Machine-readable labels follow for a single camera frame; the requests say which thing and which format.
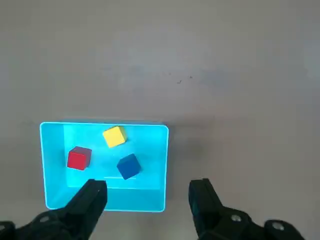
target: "gray floor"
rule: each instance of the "gray floor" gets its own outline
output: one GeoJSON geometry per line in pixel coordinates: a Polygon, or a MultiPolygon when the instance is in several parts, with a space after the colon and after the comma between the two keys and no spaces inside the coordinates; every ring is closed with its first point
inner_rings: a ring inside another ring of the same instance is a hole
{"type": "Polygon", "coordinates": [[[167,207],[105,213],[91,239],[195,240],[191,179],[318,239],[320,2],[1,0],[0,216],[45,210],[39,123],[171,129],[167,207]]]}

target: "yellow cube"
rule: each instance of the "yellow cube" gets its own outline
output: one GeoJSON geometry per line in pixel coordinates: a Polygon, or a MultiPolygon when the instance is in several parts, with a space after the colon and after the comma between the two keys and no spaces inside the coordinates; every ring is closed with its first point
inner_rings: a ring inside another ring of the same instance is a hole
{"type": "Polygon", "coordinates": [[[123,144],[127,140],[127,135],[123,126],[114,126],[103,132],[103,137],[109,148],[123,144]]]}

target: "toy block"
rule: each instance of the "toy block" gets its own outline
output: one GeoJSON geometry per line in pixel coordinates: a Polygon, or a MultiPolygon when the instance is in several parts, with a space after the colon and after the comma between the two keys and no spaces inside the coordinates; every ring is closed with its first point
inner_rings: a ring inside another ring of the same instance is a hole
{"type": "Polygon", "coordinates": [[[116,165],[124,180],[127,180],[141,171],[141,166],[134,154],[122,158],[116,165]]]}
{"type": "Polygon", "coordinates": [[[127,140],[127,135],[123,126],[114,126],[103,132],[103,137],[109,148],[123,144],[127,140]]]}
{"type": "Polygon", "coordinates": [[[92,150],[76,146],[69,151],[67,167],[78,170],[85,170],[90,164],[92,150]]]}

